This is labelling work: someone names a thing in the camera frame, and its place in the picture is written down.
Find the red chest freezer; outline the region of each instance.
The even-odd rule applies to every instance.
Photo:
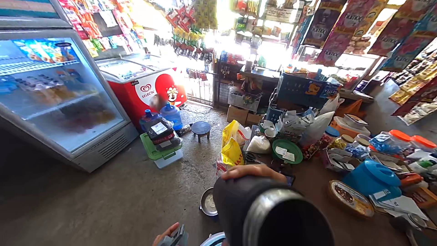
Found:
[[[187,101],[187,95],[172,63],[157,56],[136,55],[96,62],[109,82],[133,124],[139,131],[139,119],[150,109],[150,99],[157,94],[165,96],[175,106]]]

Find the small stool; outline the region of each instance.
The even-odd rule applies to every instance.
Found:
[[[211,125],[205,121],[195,122],[191,126],[191,131],[194,133],[194,135],[197,135],[199,143],[200,143],[200,138],[203,136],[206,136],[206,138],[209,139],[210,130],[211,130]]]

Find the freezer glass lid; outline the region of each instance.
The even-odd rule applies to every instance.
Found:
[[[98,63],[99,69],[123,80],[144,76],[152,73],[153,70],[145,66],[124,60],[113,60],[105,63]]]
[[[140,56],[128,56],[124,59],[130,60],[139,64],[142,64],[148,68],[151,68],[153,70],[161,70],[165,68],[171,68],[172,62],[166,61],[160,57],[157,56],[151,56],[151,55],[140,55]]]

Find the green plate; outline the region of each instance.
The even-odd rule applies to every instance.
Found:
[[[292,162],[290,160],[282,158],[282,155],[278,155],[275,151],[277,146],[284,148],[284,149],[287,149],[287,152],[293,153],[295,155],[295,161]],[[302,162],[302,159],[303,159],[302,151],[299,149],[299,147],[297,145],[295,145],[293,142],[291,142],[289,140],[276,139],[272,144],[272,148],[273,148],[273,156],[284,160],[284,162],[286,162],[286,163],[299,164]]]

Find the refrigerator shelf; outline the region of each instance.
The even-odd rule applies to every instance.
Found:
[[[46,109],[42,109],[42,110],[40,110],[40,111],[38,111],[38,112],[36,112],[36,113],[33,113],[33,114],[31,114],[31,115],[29,115],[29,116],[27,116],[27,117],[24,117],[23,119],[24,119],[24,120],[30,120],[30,119],[36,118],[36,117],[38,117],[38,116],[41,116],[41,115],[44,115],[44,114],[50,113],[50,112],[52,112],[52,111],[55,111],[55,110],[61,109],[61,108],[63,108],[63,107],[67,107],[67,106],[69,106],[69,105],[72,105],[72,104],[78,103],[78,102],[80,102],[80,101],[82,101],[82,100],[85,100],[85,99],[87,99],[87,98],[90,98],[90,97],[95,96],[95,95],[98,95],[98,94],[99,94],[98,92],[95,92],[95,93],[91,93],[91,94],[87,94],[87,95],[83,95],[83,96],[80,96],[80,97],[74,98],[74,99],[72,99],[72,100],[70,100],[70,101],[66,101],[66,102],[61,103],[61,104],[58,104],[58,105],[56,105],[56,106],[47,106],[48,108],[46,108]]]
[[[51,67],[60,67],[76,63],[80,63],[80,61],[73,60],[58,63],[44,63],[40,61],[29,60],[27,57],[0,59],[0,76],[41,70]]]

